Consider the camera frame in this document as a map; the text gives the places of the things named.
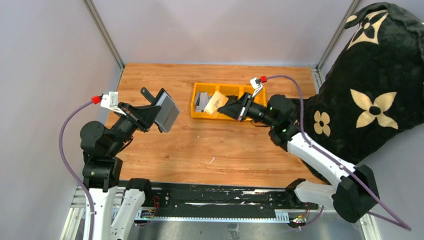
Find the gray wall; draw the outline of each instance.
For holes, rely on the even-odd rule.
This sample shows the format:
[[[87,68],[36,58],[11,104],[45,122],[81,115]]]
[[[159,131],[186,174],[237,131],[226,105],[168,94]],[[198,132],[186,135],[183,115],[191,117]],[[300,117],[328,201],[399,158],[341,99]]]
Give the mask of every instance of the gray wall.
[[[60,127],[115,88],[119,71],[81,0],[2,0],[0,23],[0,238],[59,239],[76,189],[59,155]],[[106,112],[91,106],[65,132],[78,173],[79,130]]]
[[[315,65],[349,0],[94,0],[123,61]]]
[[[377,1],[365,0],[360,8],[374,2]],[[424,1],[392,0],[390,2],[411,11],[424,21]],[[352,27],[344,31],[329,61],[322,69],[323,74],[327,74],[331,65],[356,30],[356,27]],[[423,142],[424,125],[421,125],[399,134],[363,161],[375,173],[383,202],[412,227],[412,232],[408,232],[378,219],[377,225],[383,240],[423,239],[422,216],[424,210],[421,207],[424,199]],[[380,206],[376,206],[373,211],[389,216]]]

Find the yellow bin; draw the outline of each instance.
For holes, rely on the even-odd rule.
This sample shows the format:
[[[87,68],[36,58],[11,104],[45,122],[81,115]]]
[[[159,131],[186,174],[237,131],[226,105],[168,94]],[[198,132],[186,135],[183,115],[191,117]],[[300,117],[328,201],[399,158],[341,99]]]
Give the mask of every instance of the yellow bin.
[[[196,112],[195,111],[195,97],[197,92],[207,92],[209,95],[214,95],[218,91],[226,96],[237,96],[241,98],[242,95],[247,92],[253,94],[253,87],[250,85],[236,85],[236,84],[220,84],[220,83],[202,83],[196,82],[194,84],[193,96],[191,98],[190,112],[191,117],[194,119],[226,119],[226,120],[235,120],[231,117],[220,113],[217,118],[214,118],[207,112]],[[265,88],[256,95],[254,102],[263,106],[267,106],[267,97]]]

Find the wooden tabletop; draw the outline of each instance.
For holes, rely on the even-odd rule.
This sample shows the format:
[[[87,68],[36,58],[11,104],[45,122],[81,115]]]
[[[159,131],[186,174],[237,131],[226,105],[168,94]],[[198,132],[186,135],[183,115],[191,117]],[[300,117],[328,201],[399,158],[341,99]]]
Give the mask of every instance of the wooden tabletop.
[[[155,96],[164,88],[180,114],[169,133],[160,133],[156,126],[147,133],[135,132],[134,141],[118,155],[124,162],[120,178],[257,187],[285,187],[297,178],[321,183],[296,156],[272,143],[268,128],[190,116],[196,82],[249,85],[253,77],[277,74],[296,79],[305,98],[316,94],[308,67],[127,64],[118,87],[120,102],[149,105],[140,89],[146,87]],[[283,78],[270,79],[264,87],[268,99],[274,94],[298,97],[293,83]],[[110,114],[106,126],[117,119]]]

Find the gray floor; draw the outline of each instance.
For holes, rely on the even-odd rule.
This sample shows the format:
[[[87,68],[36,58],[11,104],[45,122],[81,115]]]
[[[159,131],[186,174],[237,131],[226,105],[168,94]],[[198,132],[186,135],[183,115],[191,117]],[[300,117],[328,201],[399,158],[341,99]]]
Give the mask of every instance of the gray floor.
[[[76,239],[82,239],[84,221]],[[324,213],[299,232],[284,223],[156,221],[134,226],[128,240],[365,240],[358,223],[351,224],[336,213]]]

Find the cream flower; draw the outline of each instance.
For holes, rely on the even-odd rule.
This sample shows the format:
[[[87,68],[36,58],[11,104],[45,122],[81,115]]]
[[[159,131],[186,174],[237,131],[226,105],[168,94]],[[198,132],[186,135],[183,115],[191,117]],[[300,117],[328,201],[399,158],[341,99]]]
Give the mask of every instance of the cream flower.
[[[313,119],[315,120],[315,124],[313,125],[313,129],[315,129],[315,132],[317,134],[324,133],[327,137],[330,136],[331,130],[329,127],[330,123],[330,116],[328,113],[323,112],[322,114],[320,111],[316,111],[313,115]]]
[[[378,124],[382,127],[398,129],[398,123],[391,117],[384,115],[384,112],[392,106],[396,92],[383,93],[374,100],[374,103],[362,92],[351,89],[350,93],[355,104],[364,110],[356,121],[356,128],[368,126],[377,119]]]

